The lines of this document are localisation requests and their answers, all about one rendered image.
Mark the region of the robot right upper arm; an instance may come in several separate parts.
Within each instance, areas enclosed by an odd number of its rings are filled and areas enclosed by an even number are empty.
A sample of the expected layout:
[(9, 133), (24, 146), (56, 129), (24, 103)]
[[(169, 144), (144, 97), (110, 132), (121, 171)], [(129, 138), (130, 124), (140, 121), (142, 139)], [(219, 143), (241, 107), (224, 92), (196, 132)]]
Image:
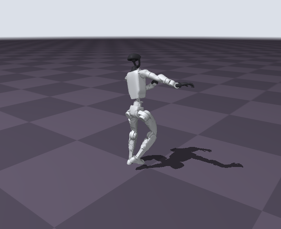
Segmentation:
[(158, 78), (158, 75), (156, 75), (155, 73), (150, 72), (147, 69), (141, 70), (138, 73), (141, 76), (141, 78), (149, 78), (151, 80), (155, 80), (155, 81), (157, 81), (159, 83), (162, 83), (162, 80)]

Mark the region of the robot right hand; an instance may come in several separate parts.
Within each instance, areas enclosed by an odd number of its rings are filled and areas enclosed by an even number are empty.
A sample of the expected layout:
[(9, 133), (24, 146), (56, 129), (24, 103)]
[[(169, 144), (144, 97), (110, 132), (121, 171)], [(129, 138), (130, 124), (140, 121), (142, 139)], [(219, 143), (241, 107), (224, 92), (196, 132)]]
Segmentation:
[(176, 85), (175, 85), (175, 87), (179, 87), (179, 88), (181, 88), (181, 86), (187, 86), (188, 87), (188, 85), (190, 85), (192, 88), (194, 88), (194, 84), (192, 84), (192, 83), (177, 83)]

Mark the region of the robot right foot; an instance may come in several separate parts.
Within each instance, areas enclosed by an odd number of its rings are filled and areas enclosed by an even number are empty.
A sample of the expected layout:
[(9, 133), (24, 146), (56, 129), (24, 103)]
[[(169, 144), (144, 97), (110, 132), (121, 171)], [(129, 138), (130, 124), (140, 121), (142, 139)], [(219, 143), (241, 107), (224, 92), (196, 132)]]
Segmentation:
[(132, 163), (137, 163), (137, 164), (141, 164), (141, 165), (143, 165), (143, 164), (145, 163), (144, 160), (142, 160), (142, 159), (137, 160), (136, 158), (137, 158), (137, 157), (132, 157), (132, 158), (130, 158), (130, 162), (132, 162)]

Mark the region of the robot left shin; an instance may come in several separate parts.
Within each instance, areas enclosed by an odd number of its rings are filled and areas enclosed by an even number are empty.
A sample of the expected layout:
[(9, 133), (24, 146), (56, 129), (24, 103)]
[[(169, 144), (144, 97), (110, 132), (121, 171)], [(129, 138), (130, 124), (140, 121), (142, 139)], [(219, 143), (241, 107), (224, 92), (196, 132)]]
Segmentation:
[(131, 132), (129, 134), (129, 141), (128, 141), (128, 145), (129, 145), (129, 159), (133, 157), (134, 149), (135, 149), (136, 141), (137, 141), (137, 139), (133, 140), (133, 139), (130, 138)]

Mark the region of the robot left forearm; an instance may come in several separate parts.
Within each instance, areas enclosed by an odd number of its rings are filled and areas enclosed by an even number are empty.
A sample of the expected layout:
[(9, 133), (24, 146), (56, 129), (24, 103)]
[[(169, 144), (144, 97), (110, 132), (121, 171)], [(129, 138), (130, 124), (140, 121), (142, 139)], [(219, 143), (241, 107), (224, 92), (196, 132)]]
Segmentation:
[(146, 90), (153, 89), (156, 86), (156, 83), (146, 85)]

